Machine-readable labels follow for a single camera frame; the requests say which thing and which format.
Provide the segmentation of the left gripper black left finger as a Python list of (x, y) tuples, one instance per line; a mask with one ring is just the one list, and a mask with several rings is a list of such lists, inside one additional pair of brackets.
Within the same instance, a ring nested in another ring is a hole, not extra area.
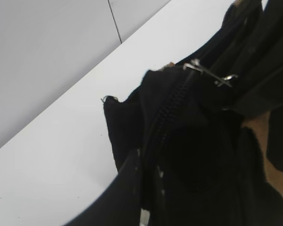
[(132, 150), (102, 195), (68, 226), (138, 226), (141, 216), (142, 162)]

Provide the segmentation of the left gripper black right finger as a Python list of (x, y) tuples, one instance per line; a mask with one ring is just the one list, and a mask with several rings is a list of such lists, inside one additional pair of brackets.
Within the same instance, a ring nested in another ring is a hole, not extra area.
[(283, 0), (270, 0), (242, 51), (235, 106), (245, 116), (269, 111), (267, 158), (283, 171)]

